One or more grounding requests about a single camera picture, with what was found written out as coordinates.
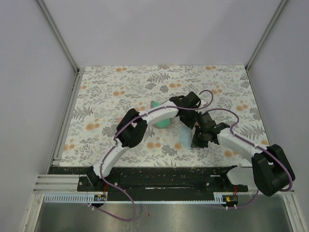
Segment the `beige glasses case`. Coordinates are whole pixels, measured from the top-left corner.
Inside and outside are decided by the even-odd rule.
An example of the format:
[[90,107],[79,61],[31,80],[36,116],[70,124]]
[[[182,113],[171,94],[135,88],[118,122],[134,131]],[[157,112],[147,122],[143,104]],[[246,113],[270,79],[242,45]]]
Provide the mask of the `beige glasses case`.
[[[160,105],[161,104],[156,102],[156,101],[151,101],[150,107],[155,108],[155,107],[158,107]],[[159,121],[159,122],[153,124],[153,126],[157,129],[165,129],[165,128],[169,127],[171,124],[172,124],[172,119],[168,118],[168,119],[165,119],[165,120],[162,120],[162,121]]]

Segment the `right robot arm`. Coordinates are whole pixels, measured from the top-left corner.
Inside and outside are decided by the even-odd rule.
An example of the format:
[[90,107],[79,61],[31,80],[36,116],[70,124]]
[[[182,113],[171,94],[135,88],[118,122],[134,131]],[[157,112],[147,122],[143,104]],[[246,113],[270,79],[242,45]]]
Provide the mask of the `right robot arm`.
[[288,192],[295,174],[279,145],[263,146],[234,132],[227,124],[195,126],[192,146],[206,148],[209,143],[222,145],[243,156],[252,165],[255,186],[266,196]]

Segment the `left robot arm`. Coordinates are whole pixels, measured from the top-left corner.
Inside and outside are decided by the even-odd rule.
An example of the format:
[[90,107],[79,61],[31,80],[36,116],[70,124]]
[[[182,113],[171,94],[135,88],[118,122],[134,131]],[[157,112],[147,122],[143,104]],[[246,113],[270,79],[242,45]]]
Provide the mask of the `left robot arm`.
[[126,151],[141,143],[148,127],[178,117],[184,125],[193,128],[195,119],[199,116],[200,105],[201,99],[190,92],[186,96],[172,97],[149,111],[138,112],[133,108],[130,109],[116,127],[114,144],[104,153],[100,161],[87,169],[89,187],[94,191],[103,189],[104,177],[110,174],[112,167]]

